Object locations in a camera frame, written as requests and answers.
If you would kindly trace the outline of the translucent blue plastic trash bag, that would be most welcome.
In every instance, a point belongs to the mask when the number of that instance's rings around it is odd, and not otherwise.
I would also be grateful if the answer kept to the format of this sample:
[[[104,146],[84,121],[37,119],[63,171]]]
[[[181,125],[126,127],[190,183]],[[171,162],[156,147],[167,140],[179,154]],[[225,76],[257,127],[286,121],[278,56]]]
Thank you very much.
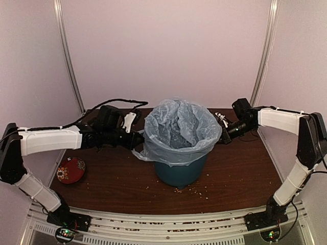
[[[133,155],[169,167],[188,166],[207,155],[222,135],[222,127],[202,105],[163,100],[145,117],[141,152]]]

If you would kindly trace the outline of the teal plastic trash bin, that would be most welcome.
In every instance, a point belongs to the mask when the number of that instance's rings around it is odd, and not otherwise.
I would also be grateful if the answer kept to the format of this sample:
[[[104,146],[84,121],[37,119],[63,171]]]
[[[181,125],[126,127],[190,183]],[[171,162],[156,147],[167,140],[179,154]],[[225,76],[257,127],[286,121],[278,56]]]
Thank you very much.
[[[196,161],[193,161],[187,166],[170,167],[167,164],[155,162],[154,169],[161,181],[170,186],[177,187],[178,189],[183,189],[198,180],[203,171],[207,158],[208,154]]]

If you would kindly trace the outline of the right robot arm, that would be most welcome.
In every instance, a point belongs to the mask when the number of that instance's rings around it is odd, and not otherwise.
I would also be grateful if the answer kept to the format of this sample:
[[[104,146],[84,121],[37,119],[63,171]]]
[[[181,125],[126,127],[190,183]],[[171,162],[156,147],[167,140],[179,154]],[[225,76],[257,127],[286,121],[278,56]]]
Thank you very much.
[[[273,225],[281,218],[292,199],[306,186],[311,174],[326,157],[326,127],[318,113],[292,111],[274,106],[253,107],[246,98],[232,104],[237,120],[217,112],[222,126],[222,144],[246,133],[258,131],[272,157],[283,183],[269,198],[262,221]]]

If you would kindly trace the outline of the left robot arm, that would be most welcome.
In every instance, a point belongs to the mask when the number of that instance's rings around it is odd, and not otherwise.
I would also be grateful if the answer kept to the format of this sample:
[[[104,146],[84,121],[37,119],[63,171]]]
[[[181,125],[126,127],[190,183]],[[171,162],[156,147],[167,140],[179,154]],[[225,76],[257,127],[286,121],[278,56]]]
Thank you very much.
[[[101,149],[104,145],[132,150],[144,142],[143,136],[132,130],[140,116],[137,109],[123,115],[116,107],[101,106],[89,123],[79,119],[67,126],[48,128],[19,128],[10,123],[1,138],[1,181],[18,187],[40,203],[50,218],[68,227],[76,215],[59,194],[24,167],[22,158],[56,150]]]

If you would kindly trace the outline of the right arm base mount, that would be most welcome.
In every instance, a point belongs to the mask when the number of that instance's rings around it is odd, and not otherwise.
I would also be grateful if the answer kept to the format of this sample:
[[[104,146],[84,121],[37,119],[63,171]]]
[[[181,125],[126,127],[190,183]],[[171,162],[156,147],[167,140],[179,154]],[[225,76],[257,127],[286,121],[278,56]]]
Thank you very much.
[[[273,243],[282,236],[281,224],[288,221],[286,214],[280,215],[277,219],[266,219],[266,213],[248,213],[244,216],[247,231],[259,230],[261,239]]]

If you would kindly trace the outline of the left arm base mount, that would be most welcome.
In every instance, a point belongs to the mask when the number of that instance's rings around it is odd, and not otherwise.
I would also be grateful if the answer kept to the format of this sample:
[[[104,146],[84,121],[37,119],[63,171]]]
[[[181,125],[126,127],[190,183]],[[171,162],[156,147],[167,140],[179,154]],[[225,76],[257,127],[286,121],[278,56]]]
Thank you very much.
[[[72,242],[81,231],[88,231],[91,217],[78,213],[69,213],[66,217],[58,217],[53,213],[49,213],[46,221],[58,226],[54,236],[59,243],[69,243]]]

